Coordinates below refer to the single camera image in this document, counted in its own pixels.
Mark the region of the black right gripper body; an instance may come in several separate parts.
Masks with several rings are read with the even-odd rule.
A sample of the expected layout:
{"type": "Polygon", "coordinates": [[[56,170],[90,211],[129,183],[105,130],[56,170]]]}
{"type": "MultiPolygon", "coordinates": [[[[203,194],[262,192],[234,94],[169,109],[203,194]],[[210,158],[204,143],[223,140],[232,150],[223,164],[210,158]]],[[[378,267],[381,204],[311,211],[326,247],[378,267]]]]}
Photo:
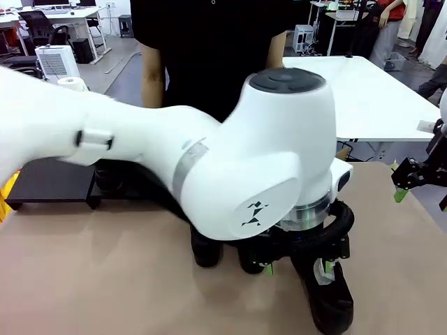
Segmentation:
{"type": "Polygon", "coordinates": [[[428,157],[423,162],[425,182],[431,185],[446,185],[446,131],[436,129],[426,152],[428,157]]]}

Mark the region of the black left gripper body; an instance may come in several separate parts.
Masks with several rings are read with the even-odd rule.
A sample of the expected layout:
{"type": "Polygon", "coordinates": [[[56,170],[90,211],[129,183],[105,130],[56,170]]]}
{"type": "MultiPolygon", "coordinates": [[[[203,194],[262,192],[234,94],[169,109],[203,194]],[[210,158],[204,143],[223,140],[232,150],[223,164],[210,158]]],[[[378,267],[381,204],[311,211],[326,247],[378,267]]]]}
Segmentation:
{"type": "Polygon", "coordinates": [[[269,230],[268,241],[276,259],[314,252],[328,242],[328,232],[323,228],[302,231],[269,230]]]}

